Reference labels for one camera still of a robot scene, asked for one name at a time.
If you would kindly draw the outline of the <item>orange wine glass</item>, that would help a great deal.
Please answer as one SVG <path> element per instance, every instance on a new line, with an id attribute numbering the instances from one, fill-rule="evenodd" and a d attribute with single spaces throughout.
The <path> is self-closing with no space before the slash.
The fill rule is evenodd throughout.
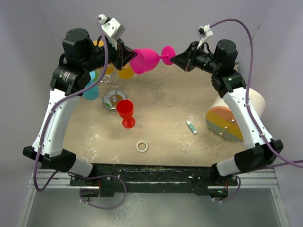
<path id="1" fill-rule="evenodd" d="M 103 47 L 104 46 L 104 43 L 103 43 L 102 40 L 100 40 L 99 42 L 97 40 L 95 40 L 95 41 L 93 41 L 93 44 L 95 46 L 98 46 L 98 47 Z M 105 57 L 104 56 L 103 56 L 103 59 L 100 60 L 100 62 L 103 64 L 103 66 L 100 68 L 100 70 L 102 70 L 103 67 L 105 66 Z M 110 75 L 113 72 L 114 72 L 113 66 L 112 65 L 107 65 L 105 74 Z"/>
<path id="2" fill-rule="evenodd" d="M 121 79 L 130 79 L 134 76 L 134 71 L 129 64 L 125 65 L 121 70 L 118 71 L 118 75 Z"/>

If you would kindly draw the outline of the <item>red plastic wine glass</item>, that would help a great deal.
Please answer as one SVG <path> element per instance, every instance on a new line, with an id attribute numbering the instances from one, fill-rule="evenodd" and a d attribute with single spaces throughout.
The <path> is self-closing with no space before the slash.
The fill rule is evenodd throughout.
<path id="1" fill-rule="evenodd" d="M 122 125 L 130 129 L 135 126 L 134 105 L 130 100 L 122 100 L 116 106 L 119 116 L 123 119 Z"/>

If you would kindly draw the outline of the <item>orange wine glass front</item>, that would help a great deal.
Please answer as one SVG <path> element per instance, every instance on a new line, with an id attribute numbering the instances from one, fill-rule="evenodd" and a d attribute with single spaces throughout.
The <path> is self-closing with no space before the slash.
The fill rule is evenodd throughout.
<path id="1" fill-rule="evenodd" d="M 93 44 L 95 46 L 98 46 L 98 47 L 103 47 L 104 46 L 104 43 L 103 43 L 102 40 L 100 40 L 99 42 L 97 40 L 95 40 L 95 41 L 93 41 Z M 100 60 L 100 62 L 103 64 L 103 66 L 100 68 L 100 70 L 102 70 L 103 67 L 105 66 L 105 57 L 104 56 L 103 56 L 103 59 Z M 113 72 L 114 72 L 113 66 L 112 65 L 107 65 L 105 74 L 110 75 Z"/>

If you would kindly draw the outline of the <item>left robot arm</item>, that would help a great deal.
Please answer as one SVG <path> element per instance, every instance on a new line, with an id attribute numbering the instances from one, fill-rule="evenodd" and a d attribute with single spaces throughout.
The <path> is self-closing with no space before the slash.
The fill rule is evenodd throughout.
<path id="1" fill-rule="evenodd" d="M 97 181 L 93 165 L 63 149 L 64 136 L 73 110 L 90 82 L 90 72 L 113 64 L 121 70 L 136 53 L 120 39 L 122 31 L 110 26 L 103 28 L 107 49 L 93 44 L 83 28 L 67 32 L 62 41 L 64 49 L 50 82 L 47 112 L 33 145 L 24 147 L 23 155 L 60 172 L 81 175 L 86 185 Z"/>

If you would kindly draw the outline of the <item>pink plastic wine glass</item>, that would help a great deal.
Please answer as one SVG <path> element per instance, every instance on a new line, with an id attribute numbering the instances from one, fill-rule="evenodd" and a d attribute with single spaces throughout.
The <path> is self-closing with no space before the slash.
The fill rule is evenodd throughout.
<path id="1" fill-rule="evenodd" d="M 166 65 L 172 65 L 171 58 L 176 56 L 176 52 L 173 47 L 165 46 L 161 54 L 158 54 L 152 49 L 135 49 L 137 56 L 130 60 L 130 67 L 136 74 L 143 74 L 149 72 L 157 67 L 160 60 Z"/>

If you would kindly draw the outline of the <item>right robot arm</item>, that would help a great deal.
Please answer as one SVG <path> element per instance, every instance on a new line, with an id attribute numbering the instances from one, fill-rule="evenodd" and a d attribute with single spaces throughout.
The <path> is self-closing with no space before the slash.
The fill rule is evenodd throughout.
<path id="1" fill-rule="evenodd" d="M 212 75 L 214 89 L 231 109 L 243 135 L 245 151 L 212 165 L 210 178 L 216 185 L 223 184 L 228 175 L 247 173 L 272 164 L 284 147 L 281 140 L 273 139 L 246 98 L 248 86 L 234 69 L 237 55 L 236 44 L 223 39 L 217 43 L 213 54 L 199 49 L 198 42 L 194 41 L 183 53 L 170 59 L 184 71 L 199 68 Z"/>

